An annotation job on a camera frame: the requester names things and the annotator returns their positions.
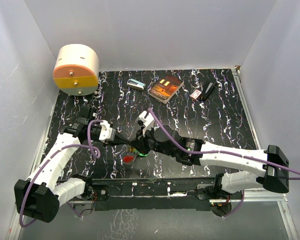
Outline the green tagged key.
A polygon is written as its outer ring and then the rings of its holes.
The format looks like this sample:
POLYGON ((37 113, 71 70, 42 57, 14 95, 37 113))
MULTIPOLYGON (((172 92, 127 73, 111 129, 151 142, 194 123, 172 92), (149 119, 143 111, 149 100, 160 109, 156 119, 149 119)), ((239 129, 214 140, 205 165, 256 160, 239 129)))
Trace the green tagged key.
POLYGON ((139 154, 138 154, 140 157, 147 157, 149 154, 148 153, 141 153, 141 152, 139 152, 139 154))

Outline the red keyring opener tool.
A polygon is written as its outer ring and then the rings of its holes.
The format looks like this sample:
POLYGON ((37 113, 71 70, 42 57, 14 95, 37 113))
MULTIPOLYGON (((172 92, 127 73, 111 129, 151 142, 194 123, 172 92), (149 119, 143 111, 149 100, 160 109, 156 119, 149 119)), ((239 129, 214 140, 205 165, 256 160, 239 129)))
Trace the red keyring opener tool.
POLYGON ((135 160, 135 156, 134 155, 127 155, 123 158, 123 162, 128 164, 131 163, 135 160))

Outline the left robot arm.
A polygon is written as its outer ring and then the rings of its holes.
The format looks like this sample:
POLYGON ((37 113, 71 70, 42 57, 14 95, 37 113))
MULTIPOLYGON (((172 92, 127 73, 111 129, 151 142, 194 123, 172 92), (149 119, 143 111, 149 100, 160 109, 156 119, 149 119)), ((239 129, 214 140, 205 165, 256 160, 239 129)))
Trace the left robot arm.
POLYGON ((60 206, 77 196, 87 200, 93 195, 94 188, 85 177, 71 177, 57 184, 65 166, 79 148, 89 149, 94 158, 100 158, 101 152, 92 142, 116 146, 127 145, 129 140, 108 121, 98 120, 96 110, 87 106, 66 120, 42 163, 26 180, 19 179, 14 185, 21 227, 27 227, 23 222, 24 216, 49 223, 56 217, 60 206))

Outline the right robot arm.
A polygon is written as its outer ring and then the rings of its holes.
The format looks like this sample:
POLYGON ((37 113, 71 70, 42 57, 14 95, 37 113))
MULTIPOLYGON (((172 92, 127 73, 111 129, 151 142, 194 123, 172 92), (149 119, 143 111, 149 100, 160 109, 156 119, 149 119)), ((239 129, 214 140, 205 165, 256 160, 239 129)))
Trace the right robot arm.
POLYGON ((187 166, 237 169, 235 173, 216 175, 212 190, 220 199, 253 188, 264 188, 279 194, 289 192, 289 160, 276 145, 269 145, 265 150, 224 147, 180 136, 167 125, 157 129, 138 130, 129 144, 142 154, 154 151, 173 157, 187 166))

